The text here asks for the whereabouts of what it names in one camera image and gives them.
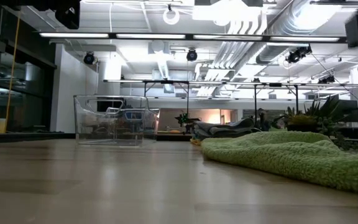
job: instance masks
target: laminate floor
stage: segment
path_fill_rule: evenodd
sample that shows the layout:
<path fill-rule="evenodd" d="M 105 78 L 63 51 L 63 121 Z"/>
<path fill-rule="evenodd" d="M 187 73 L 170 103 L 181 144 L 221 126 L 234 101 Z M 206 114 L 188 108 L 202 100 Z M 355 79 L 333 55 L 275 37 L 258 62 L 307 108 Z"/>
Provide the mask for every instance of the laminate floor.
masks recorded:
<path fill-rule="evenodd" d="M 4 143 L 0 223 L 358 224 L 358 195 L 204 160 L 188 142 Z"/>

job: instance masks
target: green rug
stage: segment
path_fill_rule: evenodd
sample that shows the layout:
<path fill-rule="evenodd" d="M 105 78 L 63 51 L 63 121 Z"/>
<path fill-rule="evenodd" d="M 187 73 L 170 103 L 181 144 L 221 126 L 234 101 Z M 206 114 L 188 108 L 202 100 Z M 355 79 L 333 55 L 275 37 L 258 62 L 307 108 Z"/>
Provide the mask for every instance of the green rug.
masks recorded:
<path fill-rule="evenodd" d="M 322 134 L 259 132 L 205 139 L 202 148 L 215 161 L 358 193 L 358 154 L 341 151 Z"/>

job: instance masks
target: transparent container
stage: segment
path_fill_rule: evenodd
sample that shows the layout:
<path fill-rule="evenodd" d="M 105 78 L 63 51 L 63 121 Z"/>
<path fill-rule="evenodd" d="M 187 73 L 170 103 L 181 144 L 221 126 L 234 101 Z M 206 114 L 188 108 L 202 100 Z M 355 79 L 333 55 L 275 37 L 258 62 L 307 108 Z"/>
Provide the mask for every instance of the transparent container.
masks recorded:
<path fill-rule="evenodd" d="M 74 96 L 78 144 L 142 146 L 157 138 L 158 117 L 142 96 Z"/>

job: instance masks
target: rope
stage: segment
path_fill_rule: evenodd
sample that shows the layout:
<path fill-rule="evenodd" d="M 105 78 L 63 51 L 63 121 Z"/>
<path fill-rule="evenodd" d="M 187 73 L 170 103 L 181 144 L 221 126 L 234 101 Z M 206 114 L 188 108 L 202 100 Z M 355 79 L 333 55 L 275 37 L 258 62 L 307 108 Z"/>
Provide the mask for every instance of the rope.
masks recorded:
<path fill-rule="evenodd" d="M 9 82 L 9 94 L 8 94 L 8 97 L 7 97 L 6 120 L 5 120 L 4 133 L 6 133 L 7 121 L 9 119 L 9 107 L 11 105 L 11 90 L 12 90 L 12 82 L 13 82 L 13 73 L 14 73 L 14 69 L 15 69 L 15 58 L 16 58 L 16 50 L 17 50 L 17 38 L 19 36 L 20 16 L 21 16 L 21 12 L 19 11 L 19 14 L 17 15 L 15 46 L 14 46 L 14 50 L 13 50 L 13 62 L 12 62 L 12 71 L 11 71 L 11 81 Z"/>

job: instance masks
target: security camera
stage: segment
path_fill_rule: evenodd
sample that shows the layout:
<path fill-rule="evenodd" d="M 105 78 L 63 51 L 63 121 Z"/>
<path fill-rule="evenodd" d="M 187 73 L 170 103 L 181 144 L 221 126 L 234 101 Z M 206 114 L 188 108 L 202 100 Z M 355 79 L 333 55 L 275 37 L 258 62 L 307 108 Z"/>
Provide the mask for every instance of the security camera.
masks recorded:
<path fill-rule="evenodd" d="M 94 56 L 94 52 L 87 52 L 84 57 L 84 63 L 87 65 L 94 65 L 98 62 L 98 58 Z"/>
<path fill-rule="evenodd" d="M 197 52 L 196 49 L 190 49 L 189 52 L 187 53 L 187 61 L 189 62 L 194 62 L 195 60 L 197 60 Z"/>

